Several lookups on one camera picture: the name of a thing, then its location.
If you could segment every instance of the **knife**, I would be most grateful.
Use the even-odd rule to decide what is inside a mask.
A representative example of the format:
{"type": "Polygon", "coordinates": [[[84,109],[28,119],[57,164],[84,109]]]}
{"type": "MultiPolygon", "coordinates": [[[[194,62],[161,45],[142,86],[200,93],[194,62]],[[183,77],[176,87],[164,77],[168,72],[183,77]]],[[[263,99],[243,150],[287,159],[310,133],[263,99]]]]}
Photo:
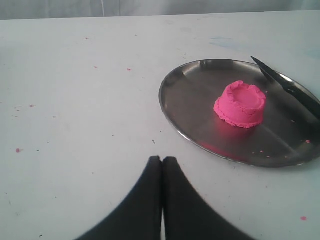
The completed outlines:
{"type": "Polygon", "coordinates": [[[251,58],[259,66],[263,74],[278,82],[282,86],[283,90],[295,97],[295,99],[297,99],[310,113],[312,113],[318,120],[320,120],[319,101],[309,96],[307,93],[295,86],[294,82],[288,81],[279,73],[265,65],[263,62],[259,61],[253,56],[251,56],[251,58]]]}

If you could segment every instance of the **table surface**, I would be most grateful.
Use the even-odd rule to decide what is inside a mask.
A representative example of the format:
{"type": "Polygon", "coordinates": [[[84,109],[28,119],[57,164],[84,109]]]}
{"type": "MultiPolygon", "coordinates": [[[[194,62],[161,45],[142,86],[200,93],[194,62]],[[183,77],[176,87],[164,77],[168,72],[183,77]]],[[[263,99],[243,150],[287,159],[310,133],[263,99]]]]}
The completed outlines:
{"type": "Polygon", "coordinates": [[[75,239],[154,155],[177,157],[252,237],[316,239],[320,161],[266,169],[211,155],[168,123],[158,92],[182,64],[255,56],[320,97],[319,25],[320,11],[0,21],[1,239],[75,239]]]}

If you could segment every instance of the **metal plate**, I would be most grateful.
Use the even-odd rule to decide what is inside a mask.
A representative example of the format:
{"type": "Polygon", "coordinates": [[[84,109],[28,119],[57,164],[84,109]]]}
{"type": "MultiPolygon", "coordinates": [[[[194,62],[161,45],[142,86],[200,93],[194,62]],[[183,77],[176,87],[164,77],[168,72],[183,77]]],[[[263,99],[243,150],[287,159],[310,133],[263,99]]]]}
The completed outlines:
{"type": "Polygon", "coordinates": [[[163,113],[183,137],[222,158],[280,168],[320,156],[320,121],[277,82],[267,79],[255,64],[229,59],[187,63],[164,79],[159,100],[163,113]],[[266,95],[259,126],[231,126],[213,111],[226,86],[238,80],[256,85],[266,95]]]}

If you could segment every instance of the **white table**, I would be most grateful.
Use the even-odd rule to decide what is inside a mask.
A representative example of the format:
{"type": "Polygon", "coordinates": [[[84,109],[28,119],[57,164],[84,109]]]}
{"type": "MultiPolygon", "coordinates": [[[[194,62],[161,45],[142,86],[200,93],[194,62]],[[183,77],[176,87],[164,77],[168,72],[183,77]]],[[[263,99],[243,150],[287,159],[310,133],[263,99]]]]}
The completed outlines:
{"type": "Polygon", "coordinates": [[[184,63],[252,55],[320,97],[319,25],[320,11],[0,21],[0,238],[75,239],[160,155],[254,238],[317,239],[320,161],[213,156],[172,128],[158,91],[184,63]]]}

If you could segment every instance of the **pink play dough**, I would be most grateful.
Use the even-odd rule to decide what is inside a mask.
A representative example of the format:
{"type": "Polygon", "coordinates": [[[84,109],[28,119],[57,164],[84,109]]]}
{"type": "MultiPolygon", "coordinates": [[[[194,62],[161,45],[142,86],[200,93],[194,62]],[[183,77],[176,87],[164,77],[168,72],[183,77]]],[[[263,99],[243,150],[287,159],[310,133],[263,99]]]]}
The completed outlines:
{"type": "Polygon", "coordinates": [[[235,81],[217,99],[213,110],[232,126],[251,128],[262,123],[266,96],[255,85],[235,81]]]}

